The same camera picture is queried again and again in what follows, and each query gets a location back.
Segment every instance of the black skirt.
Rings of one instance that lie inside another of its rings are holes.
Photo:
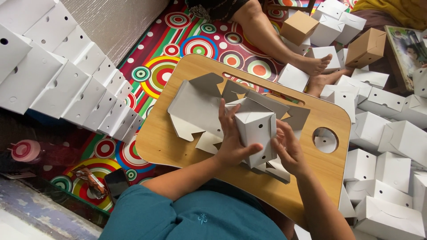
[[[212,21],[228,21],[249,0],[186,0],[190,13]]]

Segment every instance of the hand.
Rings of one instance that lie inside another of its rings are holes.
[[[277,137],[271,140],[271,145],[279,155],[283,167],[296,178],[310,173],[310,167],[305,161],[301,145],[295,137],[291,126],[276,119]]]
[[[239,108],[240,104],[236,105],[225,114],[225,100],[221,99],[219,105],[218,118],[221,123],[222,132],[224,133],[224,140],[215,158],[228,167],[238,165],[243,159],[263,149],[263,145],[260,143],[251,144],[248,147],[243,147],[240,143],[240,133],[233,119],[234,114]]]

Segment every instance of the bare foot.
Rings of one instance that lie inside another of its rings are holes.
[[[342,75],[351,75],[352,73],[353,70],[344,69],[328,75],[312,76],[308,81],[308,90],[306,93],[313,97],[320,98],[320,94],[325,85],[333,85]]]
[[[313,59],[304,57],[301,55],[295,56],[296,59],[294,63],[291,63],[296,68],[300,69],[301,71],[307,73],[310,76],[318,76],[320,75],[323,70],[328,66],[332,59],[332,54],[329,54],[328,56],[322,58],[322,59]]]

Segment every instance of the pink bottle cap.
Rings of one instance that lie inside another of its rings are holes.
[[[30,162],[40,153],[40,144],[33,140],[19,141],[12,148],[12,158],[20,162]]]

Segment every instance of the bottle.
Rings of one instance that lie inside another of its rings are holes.
[[[34,140],[19,141],[11,151],[16,161],[50,166],[74,166],[81,157],[80,151],[75,148]]]

